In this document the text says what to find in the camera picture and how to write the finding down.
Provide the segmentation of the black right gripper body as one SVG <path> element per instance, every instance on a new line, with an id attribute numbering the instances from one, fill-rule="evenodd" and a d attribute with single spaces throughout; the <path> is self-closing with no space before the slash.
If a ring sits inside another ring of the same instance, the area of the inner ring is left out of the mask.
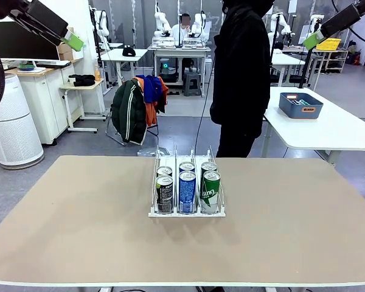
<path id="1" fill-rule="evenodd" d="M 322 36 L 332 36 L 349 28 L 361 19 L 361 3 L 351 4 L 327 20 L 320 29 Z"/>

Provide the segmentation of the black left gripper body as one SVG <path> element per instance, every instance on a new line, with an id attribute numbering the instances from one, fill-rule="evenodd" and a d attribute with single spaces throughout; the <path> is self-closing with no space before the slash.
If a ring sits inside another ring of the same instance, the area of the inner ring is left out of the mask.
<path id="1" fill-rule="evenodd" d="M 12 1 L 9 17 L 56 46 L 66 41 L 68 23 L 41 1 Z"/>

